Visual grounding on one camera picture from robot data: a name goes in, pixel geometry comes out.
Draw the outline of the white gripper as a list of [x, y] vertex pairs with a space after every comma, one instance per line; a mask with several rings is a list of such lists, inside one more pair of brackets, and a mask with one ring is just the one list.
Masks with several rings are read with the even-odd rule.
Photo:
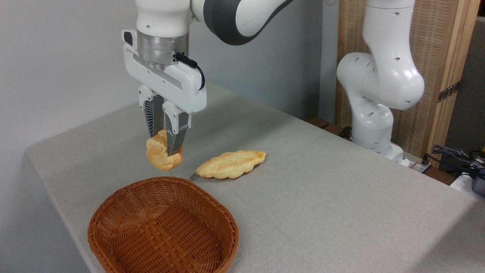
[[190, 114], [207, 105], [203, 74], [186, 55], [188, 36], [158, 38], [124, 30], [122, 38], [128, 74], [143, 84], [138, 89], [139, 105], [150, 137], [165, 127], [167, 154], [172, 156], [181, 150], [192, 126]]

